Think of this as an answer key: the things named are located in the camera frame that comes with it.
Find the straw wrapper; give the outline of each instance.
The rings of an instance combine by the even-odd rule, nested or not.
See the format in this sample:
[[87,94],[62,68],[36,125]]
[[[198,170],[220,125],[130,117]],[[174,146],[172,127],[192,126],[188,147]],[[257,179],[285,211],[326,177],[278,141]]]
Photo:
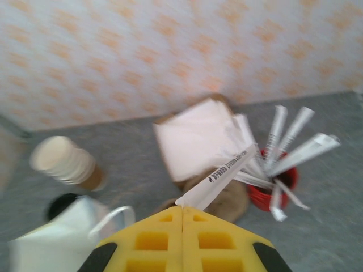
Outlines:
[[234,180],[243,182],[245,184],[250,184],[253,186],[257,186],[264,189],[272,189],[273,183],[269,181],[262,180],[258,177],[251,176],[247,173],[244,173],[242,171],[239,171],[237,175],[233,178]]
[[272,190],[270,211],[272,216],[279,222],[287,218],[286,214],[281,210],[281,188],[279,186],[275,186]]
[[266,151],[265,151],[265,168],[270,165],[272,156],[276,152],[276,146],[278,145],[284,128],[284,123],[288,115],[288,110],[282,106],[276,106],[275,117],[272,122],[271,130],[267,139]]
[[311,160],[312,158],[337,148],[340,145],[341,143],[336,136],[328,136],[323,133],[318,133],[310,140],[294,149],[286,157],[278,161],[275,167],[267,173],[269,176],[277,176],[288,169],[302,164],[307,160]]
[[275,182],[277,184],[278,187],[280,187],[284,192],[285,194],[288,195],[288,197],[291,199],[291,201],[296,205],[296,206],[299,206],[300,208],[303,208],[304,210],[306,211],[309,211],[310,208],[306,205],[304,205],[300,199],[297,198],[296,195],[293,194],[293,192],[291,192],[291,190],[285,185],[283,184],[280,180],[278,179],[275,179]]
[[306,107],[302,107],[299,110],[295,120],[288,128],[288,131],[282,138],[278,148],[273,150],[271,157],[269,158],[268,161],[266,161],[265,165],[266,171],[271,171],[273,169],[277,161],[281,158],[281,156],[289,147],[289,145],[294,141],[294,139],[302,130],[302,128],[306,125],[306,123],[310,121],[314,113],[315,112],[312,109]]
[[250,145],[185,195],[178,198],[175,204],[181,207],[194,207],[203,211],[236,176],[238,171],[256,155],[257,151],[256,145]]

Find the gray carpet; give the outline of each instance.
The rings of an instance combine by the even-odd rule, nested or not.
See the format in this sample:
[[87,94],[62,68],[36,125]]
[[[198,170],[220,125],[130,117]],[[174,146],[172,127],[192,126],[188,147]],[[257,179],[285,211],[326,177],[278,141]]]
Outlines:
[[[260,147],[266,144],[274,106],[280,103],[289,110],[287,124],[301,106],[316,111],[291,149],[317,132],[338,136],[343,146],[298,167],[296,195],[311,211],[290,204],[287,220],[279,223],[251,205],[237,225],[273,242],[294,272],[363,271],[363,110],[350,92],[234,108],[248,115]],[[42,225],[44,210],[54,197],[82,193],[29,167],[29,153],[48,136],[66,135],[96,157],[108,184],[93,196],[111,208],[132,205],[137,219],[142,219],[162,201],[178,197],[158,151],[151,127],[154,120],[35,134],[0,200],[0,271],[9,269],[6,241]]]

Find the wall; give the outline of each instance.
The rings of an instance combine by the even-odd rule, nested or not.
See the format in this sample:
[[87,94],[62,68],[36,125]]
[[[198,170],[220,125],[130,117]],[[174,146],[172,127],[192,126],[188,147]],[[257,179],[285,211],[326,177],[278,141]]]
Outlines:
[[363,83],[362,0],[0,2],[1,111],[30,130]]
[[0,198],[26,144],[0,126]]

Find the stack of paper cups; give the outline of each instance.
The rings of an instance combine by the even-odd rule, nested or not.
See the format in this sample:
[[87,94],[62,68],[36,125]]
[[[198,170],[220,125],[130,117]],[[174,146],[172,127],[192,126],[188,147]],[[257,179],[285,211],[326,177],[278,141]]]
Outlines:
[[93,156],[68,137],[54,136],[41,142],[30,158],[30,165],[65,184],[87,190],[102,189],[103,172]]

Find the red container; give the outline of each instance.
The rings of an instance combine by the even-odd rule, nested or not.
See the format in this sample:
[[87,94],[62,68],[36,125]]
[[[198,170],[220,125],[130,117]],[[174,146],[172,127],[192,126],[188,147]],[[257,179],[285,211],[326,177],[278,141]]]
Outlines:
[[[289,189],[293,190],[299,180],[299,174],[297,168],[294,167],[286,172],[277,176],[281,182],[283,182]],[[269,205],[271,201],[271,193],[267,192],[266,189],[248,185],[248,195],[250,200],[255,206],[263,211],[270,211]],[[281,208],[285,208],[289,203],[289,197],[283,192],[281,200]]]

